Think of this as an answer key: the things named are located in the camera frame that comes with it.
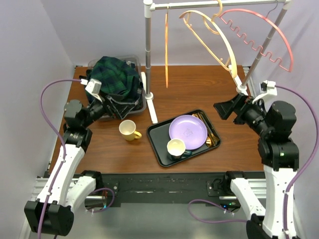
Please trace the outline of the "white metal clothes rack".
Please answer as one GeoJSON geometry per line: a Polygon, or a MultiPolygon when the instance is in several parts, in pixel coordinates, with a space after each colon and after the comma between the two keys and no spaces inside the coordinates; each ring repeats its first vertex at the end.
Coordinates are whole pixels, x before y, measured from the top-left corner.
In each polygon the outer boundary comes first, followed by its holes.
{"type": "Polygon", "coordinates": [[[251,74],[255,70],[256,66],[258,65],[261,57],[267,57],[271,62],[274,62],[281,66],[282,59],[272,58],[272,52],[267,51],[266,48],[268,47],[272,37],[275,33],[278,33],[280,37],[282,38],[288,54],[290,56],[290,65],[286,69],[287,72],[291,72],[293,69],[293,63],[294,58],[292,54],[291,47],[283,34],[283,32],[279,29],[279,24],[281,23],[282,19],[284,18],[289,6],[290,1],[284,0],[282,10],[280,11],[277,19],[275,22],[272,22],[269,20],[267,16],[263,16],[255,11],[243,9],[243,5],[251,5],[251,4],[264,4],[263,0],[212,0],[212,1],[196,1],[196,2],[180,2],[180,3],[165,3],[165,4],[156,4],[151,0],[145,0],[144,2],[144,16],[146,21],[146,44],[145,44],[145,54],[146,54],[146,70],[142,73],[142,80],[145,90],[145,99],[148,104],[148,109],[150,112],[151,120],[153,124],[156,124],[158,122],[158,118],[156,115],[155,107],[153,104],[154,95],[150,90],[151,87],[151,19],[152,19],[152,12],[155,10],[170,10],[170,9],[184,9],[185,12],[180,15],[180,18],[183,19],[185,25],[188,27],[188,29],[192,29],[191,24],[189,24],[189,18],[192,13],[196,13],[202,17],[203,23],[206,26],[206,28],[212,32],[213,34],[219,35],[226,48],[227,52],[229,54],[229,57],[226,62],[222,62],[221,58],[217,57],[213,51],[204,43],[204,41],[198,36],[196,32],[193,33],[194,36],[196,36],[197,40],[205,47],[205,49],[208,51],[208,53],[226,70],[230,73],[232,79],[235,82],[236,85],[236,91],[239,93],[247,94],[247,84],[250,79],[251,74]],[[232,47],[227,40],[226,36],[222,32],[222,30],[219,28],[219,26],[216,24],[216,19],[222,19],[223,15],[229,12],[245,12],[252,14],[254,16],[257,16],[258,18],[264,20],[267,22],[272,28],[267,35],[264,43],[262,45],[259,45],[255,47],[255,42],[253,40],[247,41],[247,35],[246,33],[240,34],[240,28],[239,27],[233,27],[233,21],[229,20],[226,22],[226,25],[229,26],[229,28],[236,33],[236,35],[244,41],[244,43],[248,46],[250,46],[254,51],[256,51],[258,54],[252,63],[249,72],[247,73],[244,81],[241,81],[238,72],[237,72],[237,63],[235,59],[234,52],[232,50],[232,47]]]}

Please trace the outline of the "cream paper cup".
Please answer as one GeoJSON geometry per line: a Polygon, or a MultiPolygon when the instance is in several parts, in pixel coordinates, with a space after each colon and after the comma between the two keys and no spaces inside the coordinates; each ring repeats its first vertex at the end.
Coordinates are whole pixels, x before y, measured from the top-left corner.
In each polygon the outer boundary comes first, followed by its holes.
{"type": "Polygon", "coordinates": [[[184,141],[181,139],[173,138],[167,143],[167,152],[172,160],[178,160],[186,151],[184,141]]]}

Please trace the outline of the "aluminium frame rail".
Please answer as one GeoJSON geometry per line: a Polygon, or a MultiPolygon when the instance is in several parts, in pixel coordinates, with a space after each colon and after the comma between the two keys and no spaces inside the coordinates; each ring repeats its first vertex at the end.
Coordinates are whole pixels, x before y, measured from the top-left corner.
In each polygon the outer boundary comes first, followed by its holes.
{"type": "Polygon", "coordinates": [[[90,194],[108,191],[112,205],[115,193],[104,187],[102,174],[98,171],[83,171],[78,178],[57,166],[49,178],[38,178],[33,196],[24,206],[24,213],[32,232],[38,238],[43,234],[67,236],[73,226],[76,211],[84,207],[90,194]]]}

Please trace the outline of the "gold spoon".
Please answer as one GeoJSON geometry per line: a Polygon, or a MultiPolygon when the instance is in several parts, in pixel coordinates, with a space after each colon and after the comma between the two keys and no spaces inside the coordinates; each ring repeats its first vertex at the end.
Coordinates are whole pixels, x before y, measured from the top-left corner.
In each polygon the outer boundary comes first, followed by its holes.
{"type": "Polygon", "coordinates": [[[216,137],[212,130],[210,129],[208,123],[206,122],[206,120],[204,119],[204,117],[202,116],[202,114],[200,113],[195,113],[195,114],[192,114],[192,116],[200,119],[206,126],[207,128],[207,139],[206,139],[206,146],[207,147],[214,147],[216,146],[219,142],[220,142],[220,139],[218,137],[216,137]]]}

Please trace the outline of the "cream wooden hanger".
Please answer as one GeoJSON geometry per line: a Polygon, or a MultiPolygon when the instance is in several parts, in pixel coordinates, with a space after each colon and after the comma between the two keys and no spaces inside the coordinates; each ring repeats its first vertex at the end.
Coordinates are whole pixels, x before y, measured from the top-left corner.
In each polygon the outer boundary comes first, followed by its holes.
{"type": "Polygon", "coordinates": [[[223,4],[220,0],[215,0],[218,5],[218,11],[213,13],[212,15],[207,15],[199,10],[187,10],[183,12],[179,18],[182,19],[185,26],[190,30],[190,32],[194,35],[194,37],[199,41],[199,43],[205,48],[205,50],[213,57],[213,59],[228,73],[230,73],[231,77],[234,79],[238,76],[237,71],[237,62],[235,58],[234,51],[231,47],[230,42],[228,41],[226,35],[223,33],[221,28],[217,25],[216,20],[221,16],[223,11],[223,4]],[[212,47],[212,43],[207,44],[204,39],[196,32],[194,27],[191,24],[191,18],[200,17],[203,25],[209,34],[221,44],[223,44],[224,50],[226,51],[226,58],[219,56],[214,48],[212,47]]]}

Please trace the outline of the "yellow mug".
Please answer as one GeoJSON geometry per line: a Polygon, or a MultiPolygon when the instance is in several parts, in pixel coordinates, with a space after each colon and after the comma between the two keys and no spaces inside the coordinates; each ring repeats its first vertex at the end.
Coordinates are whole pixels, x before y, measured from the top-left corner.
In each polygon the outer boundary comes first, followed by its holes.
{"type": "Polygon", "coordinates": [[[124,120],[119,125],[119,132],[122,137],[127,141],[140,139],[142,134],[136,131],[136,124],[132,120],[124,120]]]}

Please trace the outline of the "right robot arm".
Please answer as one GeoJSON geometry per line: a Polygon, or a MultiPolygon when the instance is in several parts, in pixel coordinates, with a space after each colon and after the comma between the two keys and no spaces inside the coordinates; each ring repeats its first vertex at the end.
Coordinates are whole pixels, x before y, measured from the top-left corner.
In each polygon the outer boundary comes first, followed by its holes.
{"type": "Polygon", "coordinates": [[[215,103],[221,119],[232,113],[235,124],[247,124],[258,136],[258,152],[266,179],[266,206],[263,206],[244,172],[227,171],[222,179],[226,195],[235,195],[247,217],[246,233],[250,239],[297,238],[293,219],[293,203],[284,197],[286,187],[299,168],[299,149],[290,138],[297,117],[295,108],[284,101],[275,101],[265,110],[263,99],[239,93],[233,99],[215,103]]]}

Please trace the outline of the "green plaid skirt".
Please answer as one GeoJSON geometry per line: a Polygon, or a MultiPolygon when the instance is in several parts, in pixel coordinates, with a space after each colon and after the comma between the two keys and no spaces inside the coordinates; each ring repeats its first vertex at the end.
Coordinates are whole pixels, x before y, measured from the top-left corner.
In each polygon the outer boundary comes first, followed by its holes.
{"type": "Polygon", "coordinates": [[[117,94],[120,86],[119,69],[121,60],[115,57],[103,56],[92,69],[86,71],[86,78],[99,80],[104,94],[117,94]]]}

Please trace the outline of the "navy white plaid skirt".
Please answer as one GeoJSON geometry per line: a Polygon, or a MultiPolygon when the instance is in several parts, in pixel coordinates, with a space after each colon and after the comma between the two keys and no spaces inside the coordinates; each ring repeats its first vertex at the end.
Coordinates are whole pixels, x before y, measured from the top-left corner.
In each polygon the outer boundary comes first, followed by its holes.
{"type": "Polygon", "coordinates": [[[136,111],[143,102],[143,83],[140,75],[139,60],[135,56],[123,57],[119,69],[120,86],[118,94],[134,100],[140,99],[139,104],[133,109],[136,111]]]}

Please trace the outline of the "black mounting base plate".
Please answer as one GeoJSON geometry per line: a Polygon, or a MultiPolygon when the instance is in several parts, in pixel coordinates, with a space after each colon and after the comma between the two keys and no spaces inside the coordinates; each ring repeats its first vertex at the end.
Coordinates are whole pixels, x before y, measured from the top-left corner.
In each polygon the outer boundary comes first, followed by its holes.
{"type": "Polygon", "coordinates": [[[87,196],[87,209],[105,204],[120,207],[123,203],[188,204],[203,199],[229,210],[240,208],[234,194],[223,188],[224,173],[154,173],[102,174],[104,186],[112,189],[106,195],[87,196]]]}

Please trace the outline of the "black tray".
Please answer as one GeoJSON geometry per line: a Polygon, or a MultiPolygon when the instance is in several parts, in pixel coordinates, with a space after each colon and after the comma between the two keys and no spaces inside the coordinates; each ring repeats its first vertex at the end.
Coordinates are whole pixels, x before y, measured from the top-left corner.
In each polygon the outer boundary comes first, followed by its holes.
{"type": "MultiPolygon", "coordinates": [[[[190,112],[187,112],[183,115],[192,115],[192,114],[195,114],[195,113],[200,113],[202,114],[202,116],[204,117],[204,119],[206,120],[206,122],[208,123],[210,129],[212,130],[213,134],[218,137],[220,139],[220,136],[219,134],[217,133],[217,131],[215,130],[212,122],[210,121],[209,117],[207,116],[206,112],[204,112],[203,110],[201,109],[196,109],[196,110],[192,110],[190,112]]],[[[156,124],[153,124],[151,126],[149,126],[147,128],[147,136],[150,140],[150,143],[153,147],[153,150],[155,152],[155,155],[157,157],[157,160],[159,162],[159,164],[162,166],[162,167],[170,167],[170,166],[173,166],[179,162],[182,162],[182,161],[185,161],[185,160],[188,160],[190,158],[193,158],[193,157],[196,157],[200,154],[203,154],[205,152],[208,152],[210,150],[213,150],[217,147],[219,147],[221,145],[221,139],[220,139],[220,142],[214,146],[214,147],[207,147],[206,146],[206,143],[204,145],[202,145],[200,148],[198,149],[195,149],[195,150],[190,150],[192,151],[192,156],[184,159],[184,160],[179,160],[179,161],[172,161],[168,152],[167,152],[167,143],[171,140],[170,139],[170,136],[169,136],[169,126],[171,124],[171,122],[177,118],[178,116],[176,117],[173,117],[173,118],[170,118],[170,119],[166,119],[164,121],[161,121],[161,122],[158,122],[156,124]]]]}

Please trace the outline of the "dark green cup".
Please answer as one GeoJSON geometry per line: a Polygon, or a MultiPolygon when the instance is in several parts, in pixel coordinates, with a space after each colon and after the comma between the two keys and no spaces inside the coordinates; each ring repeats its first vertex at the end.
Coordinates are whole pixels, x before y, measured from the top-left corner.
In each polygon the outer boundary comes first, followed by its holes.
{"type": "Polygon", "coordinates": [[[192,156],[192,151],[186,150],[183,154],[178,155],[178,156],[170,155],[170,158],[171,158],[172,161],[179,161],[179,160],[184,160],[184,159],[186,159],[186,158],[188,158],[190,156],[192,156]]]}

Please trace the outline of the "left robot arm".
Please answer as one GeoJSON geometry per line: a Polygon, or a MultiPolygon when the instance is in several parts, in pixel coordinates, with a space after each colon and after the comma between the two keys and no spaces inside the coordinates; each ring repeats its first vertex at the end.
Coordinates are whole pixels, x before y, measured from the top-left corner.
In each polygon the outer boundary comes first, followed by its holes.
{"type": "Polygon", "coordinates": [[[70,186],[91,141],[89,126],[105,114],[118,114],[114,107],[115,100],[110,95],[92,96],[94,100],[86,107],[79,100],[70,100],[65,104],[65,124],[57,162],[36,199],[25,204],[24,212],[30,229],[38,235],[68,235],[75,211],[85,198],[103,191],[102,175],[97,171],[84,171],[75,186],[70,186]]]}

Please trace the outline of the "orange plastic hanger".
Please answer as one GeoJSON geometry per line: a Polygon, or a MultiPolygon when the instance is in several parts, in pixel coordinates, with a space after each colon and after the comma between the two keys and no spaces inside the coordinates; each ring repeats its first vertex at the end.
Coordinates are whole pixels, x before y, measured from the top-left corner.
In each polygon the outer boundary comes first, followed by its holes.
{"type": "Polygon", "coordinates": [[[164,40],[165,86],[168,89],[168,7],[165,14],[164,40]]]}

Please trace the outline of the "clear plastic bin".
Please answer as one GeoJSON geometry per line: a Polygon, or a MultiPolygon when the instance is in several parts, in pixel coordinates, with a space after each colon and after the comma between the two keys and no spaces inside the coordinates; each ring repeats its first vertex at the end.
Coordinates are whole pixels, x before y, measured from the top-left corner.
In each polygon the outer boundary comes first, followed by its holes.
{"type": "Polygon", "coordinates": [[[101,82],[100,95],[107,102],[107,116],[124,119],[144,106],[144,86],[137,56],[109,57],[88,63],[86,79],[101,82]]]}

